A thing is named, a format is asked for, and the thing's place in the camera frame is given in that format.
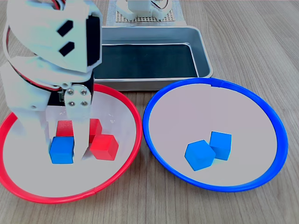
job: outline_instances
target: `white plastic part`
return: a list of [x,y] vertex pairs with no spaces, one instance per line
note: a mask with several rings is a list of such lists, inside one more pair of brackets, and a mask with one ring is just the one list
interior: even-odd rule
[[75,139],[74,163],[80,161],[89,146],[89,126],[92,95],[88,88],[75,84],[65,92],[67,117],[72,120]]
[[[100,38],[100,60],[87,66],[86,19],[90,15],[100,18],[101,35],[102,14],[89,0],[67,0],[64,10],[33,0],[10,0],[7,4],[7,22],[23,45],[59,67],[84,73],[102,62]],[[73,22],[73,28],[61,36],[57,31],[67,21]],[[59,50],[68,42],[73,42],[75,48],[63,56]]]
[[49,127],[45,114],[50,92],[26,82],[8,62],[0,68],[0,73],[9,109],[18,117],[29,142],[36,146],[35,154],[51,162]]
[[129,21],[138,17],[154,17],[157,20],[162,20],[171,11],[172,0],[168,0],[164,9],[157,8],[150,0],[118,0],[116,8]]
[[82,83],[90,79],[92,70],[83,73],[60,68],[41,57],[14,57],[11,59],[18,71],[33,81],[43,84],[70,87],[71,83]]

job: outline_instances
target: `screw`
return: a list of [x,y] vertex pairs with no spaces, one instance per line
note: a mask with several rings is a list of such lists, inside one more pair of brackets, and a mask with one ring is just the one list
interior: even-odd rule
[[83,106],[87,106],[87,105],[88,105],[88,103],[87,103],[86,101],[83,101],[81,104],[82,104]]
[[67,90],[67,93],[68,93],[69,95],[73,95],[73,94],[74,94],[74,90],[72,90],[72,89],[68,89],[68,90]]
[[71,102],[69,102],[69,105],[70,105],[70,106],[74,106],[75,103],[74,103],[73,101],[71,101]]
[[84,90],[84,89],[83,89],[83,90],[81,90],[81,94],[82,94],[82,95],[86,95],[86,93],[87,93],[87,91],[86,91],[86,90]]

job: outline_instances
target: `red cube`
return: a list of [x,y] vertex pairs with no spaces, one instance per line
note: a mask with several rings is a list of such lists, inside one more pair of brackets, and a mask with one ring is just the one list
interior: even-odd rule
[[71,120],[60,120],[57,124],[56,137],[74,137]]
[[[90,119],[89,127],[89,143],[92,143],[94,136],[102,134],[102,125],[99,119]],[[71,120],[58,121],[56,137],[73,137],[73,125]]]
[[93,142],[93,139],[97,134],[102,134],[102,129],[99,119],[90,119],[89,143]]
[[113,161],[118,150],[118,143],[113,135],[95,135],[90,151],[97,160]]

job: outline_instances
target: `wire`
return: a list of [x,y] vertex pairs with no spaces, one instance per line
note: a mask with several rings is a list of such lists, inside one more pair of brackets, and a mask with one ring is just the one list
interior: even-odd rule
[[168,0],[166,0],[166,4],[163,8],[161,8],[159,5],[157,5],[156,3],[154,3],[153,1],[151,1],[151,3],[153,3],[158,9],[165,9],[168,5]]
[[52,2],[53,2],[53,4],[54,4],[55,8],[56,8],[57,10],[59,10],[59,9],[60,9],[60,6],[59,6],[59,4],[57,3],[57,1],[52,0]]
[[9,55],[9,51],[8,51],[8,43],[9,43],[9,33],[10,33],[10,26],[8,24],[8,22],[6,22],[5,28],[4,28],[4,32],[3,32],[3,39],[2,39],[2,43],[3,43],[3,51],[4,51],[4,55],[7,58],[8,62],[10,63],[10,65],[13,67],[13,69],[15,70],[15,72],[21,76],[25,81],[29,82],[30,84],[44,89],[44,90],[48,90],[48,91],[60,91],[61,87],[59,86],[53,86],[53,85],[47,85],[47,84],[43,84],[43,83],[39,83],[39,82],[34,82],[30,79],[28,79],[26,76],[24,76],[22,73],[20,73],[11,63],[11,57]]

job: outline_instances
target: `wood grain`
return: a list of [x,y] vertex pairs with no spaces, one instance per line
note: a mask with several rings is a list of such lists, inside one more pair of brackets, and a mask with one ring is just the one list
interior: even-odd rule
[[[97,1],[104,18],[108,1]],[[188,25],[199,28],[214,77],[265,99],[289,138],[284,168],[268,184],[242,193],[199,189],[157,162],[142,141],[140,153],[114,184],[85,200],[43,205],[0,186],[1,224],[295,224],[299,223],[299,2],[182,1]],[[6,20],[0,1],[0,35]],[[15,38],[12,56],[29,55]],[[0,65],[5,62],[0,51]],[[125,93],[141,115],[154,95]],[[0,82],[0,121],[9,114]]]

